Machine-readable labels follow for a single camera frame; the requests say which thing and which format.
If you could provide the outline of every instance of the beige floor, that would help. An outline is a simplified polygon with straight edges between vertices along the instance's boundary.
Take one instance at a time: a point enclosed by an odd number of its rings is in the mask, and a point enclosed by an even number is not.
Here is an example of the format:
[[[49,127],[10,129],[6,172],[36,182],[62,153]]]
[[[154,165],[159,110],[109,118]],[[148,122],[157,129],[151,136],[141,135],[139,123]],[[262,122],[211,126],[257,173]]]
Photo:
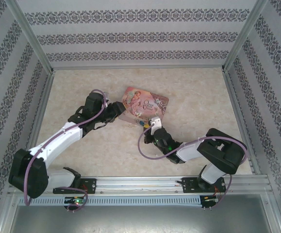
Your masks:
[[[210,128],[241,139],[219,68],[95,69],[56,72],[38,143],[58,131],[92,89],[120,101],[128,86],[169,97],[163,126],[177,141],[189,142]],[[208,163],[205,158],[182,165],[145,159],[137,149],[141,132],[141,127],[118,119],[71,145],[51,166],[68,166],[83,176],[175,176],[198,175]],[[161,155],[153,145],[142,143],[141,148],[146,155]],[[251,174],[247,161],[237,174]]]

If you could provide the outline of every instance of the wall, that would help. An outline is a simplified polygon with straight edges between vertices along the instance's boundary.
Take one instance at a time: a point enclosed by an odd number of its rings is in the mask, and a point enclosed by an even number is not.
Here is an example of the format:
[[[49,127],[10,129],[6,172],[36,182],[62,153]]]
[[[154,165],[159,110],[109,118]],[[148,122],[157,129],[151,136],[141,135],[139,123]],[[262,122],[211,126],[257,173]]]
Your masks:
[[[281,0],[269,1],[229,70],[259,168],[281,211]]]
[[[31,137],[48,75],[0,0],[0,212],[15,151]]]
[[[19,0],[54,68],[224,63],[256,0]]]

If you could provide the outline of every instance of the white clip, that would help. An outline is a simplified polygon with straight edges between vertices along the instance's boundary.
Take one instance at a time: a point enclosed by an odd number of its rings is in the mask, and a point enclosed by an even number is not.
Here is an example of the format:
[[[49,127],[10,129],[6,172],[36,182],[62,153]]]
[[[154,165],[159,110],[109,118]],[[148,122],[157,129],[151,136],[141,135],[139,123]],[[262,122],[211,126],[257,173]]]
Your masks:
[[[158,117],[158,116],[152,118],[150,123],[151,123],[151,125],[153,125],[151,128],[151,135],[153,135],[156,130],[162,128],[162,122],[161,122],[160,117]]]

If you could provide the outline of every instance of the purple cable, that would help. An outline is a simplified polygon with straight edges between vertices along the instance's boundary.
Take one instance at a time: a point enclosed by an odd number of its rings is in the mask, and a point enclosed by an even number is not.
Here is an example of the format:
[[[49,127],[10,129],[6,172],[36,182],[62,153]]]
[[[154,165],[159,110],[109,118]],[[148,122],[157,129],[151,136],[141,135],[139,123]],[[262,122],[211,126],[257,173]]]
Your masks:
[[[87,196],[87,192],[86,192],[85,190],[79,189],[79,188],[70,188],[70,187],[59,187],[59,188],[69,189],[69,190],[75,190],[75,191],[80,191],[80,192],[83,192],[83,193],[84,193],[84,196],[85,196],[85,201],[84,201],[84,203],[83,203],[82,205],[80,205],[80,206],[79,206],[79,205],[76,205],[76,204],[70,204],[69,206],[67,206],[67,211],[71,211],[71,210],[69,210],[69,208],[70,208],[71,206],[76,206],[77,209],[72,210],[72,212],[74,213],[74,212],[76,212],[76,211],[81,210],[81,209],[85,206],[85,204],[87,203],[88,196]]]
[[[98,89],[92,90],[91,93],[92,93],[92,92],[95,92],[95,91],[100,92],[100,93],[102,94],[102,96],[103,96],[103,105],[102,105],[101,110],[100,110],[95,116],[93,116],[92,118],[90,118],[90,119],[88,119],[88,120],[86,120],[86,121],[84,121],[84,122],[81,122],[81,123],[79,123],[79,124],[70,126],[70,127],[68,127],[67,129],[65,129],[65,131],[61,131],[61,132],[59,132],[58,134],[56,134],[55,136],[53,136],[52,138],[50,138],[50,139],[36,152],[36,154],[32,157],[32,159],[31,159],[30,162],[28,163],[27,168],[26,168],[26,172],[25,172],[25,178],[24,178],[24,201],[25,201],[25,205],[26,205],[26,206],[29,206],[29,205],[30,205],[30,202],[32,201],[31,198],[29,198],[29,200],[28,200],[27,185],[28,185],[29,170],[30,170],[30,168],[31,168],[31,166],[32,166],[32,164],[33,164],[33,162],[34,162],[34,160],[36,159],[36,157],[37,157],[37,156],[43,151],[43,149],[44,149],[48,144],[50,144],[54,139],[56,139],[57,137],[59,137],[59,136],[62,135],[63,133],[67,132],[68,130],[71,130],[71,129],[75,128],[75,127],[78,127],[78,126],[80,126],[80,125],[86,124],[86,123],[88,123],[88,122],[94,120],[94,119],[97,118],[97,117],[102,113],[102,111],[105,109],[105,106],[106,106],[106,103],[107,103],[107,102],[106,102],[106,96],[105,96],[105,94],[104,94],[101,90],[98,90]],[[70,190],[77,190],[77,191],[81,190],[81,189],[69,188],[69,187],[62,187],[62,188],[70,189]]]
[[[243,149],[243,151],[244,151],[244,153],[245,153],[245,154],[244,154],[244,158],[242,159],[242,161],[241,161],[240,164],[242,164],[243,162],[245,162],[245,160],[247,159],[247,154],[248,154],[248,152],[247,152],[247,149],[243,146],[243,144],[241,144],[240,142],[238,142],[238,141],[236,141],[236,140],[234,140],[234,139],[232,139],[232,138],[220,137],[220,136],[201,137],[201,138],[199,138],[199,139],[197,139],[197,140],[194,140],[194,141],[192,141],[192,142],[188,142],[188,143],[182,144],[182,145],[179,146],[178,148],[172,150],[171,152],[169,152],[169,153],[167,153],[167,154],[165,154],[165,155],[163,155],[163,156],[160,156],[160,157],[157,157],[157,158],[148,157],[148,156],[144,155],[143,152],[140,150],[140,140],[141,140],[142,136],[143,136],[148,130],[150,130],[150,129],[152,128],[153,125],[154,125],[154,124],[152,124],[149,128],[147,128],[145,131],[143,131],[143,132],[140,134],[139,139],[138,139],[138,151],[139,151],[139,153],[140,153],[142,156],[144,156],[146,159],[151,159],[151,160],[163,159],[163,158],[165,158],[165,157],[171,155],[173,152],[180,150],[180,149],[183,148],[184,146],[189,146],[189,145],[195,144],[195,143],[197,143],[197,142],[199,142],[199,141],[203,141],[203,140],[207,140],[207,139],[220,139],[220,140],[227,140],[227,141],[230,141],[230,142],[234,142],[234,143],[238,144],[238,145]],[[229,190],[229,187],[230,187],[230,185],[231,185],[231,182],[232,182],[232,175],[230,175],[230,182],[229,182],[229,184],[228,184],[228,187],[226,188],[226,191],[224,192],[224,194],[223,194],[223,196],[221,197],[221,199],[219,200],[219,202],[217,202],[217,204],[220,203],[220,202],[224,199],[226,193],[227,193],[228,190]]]

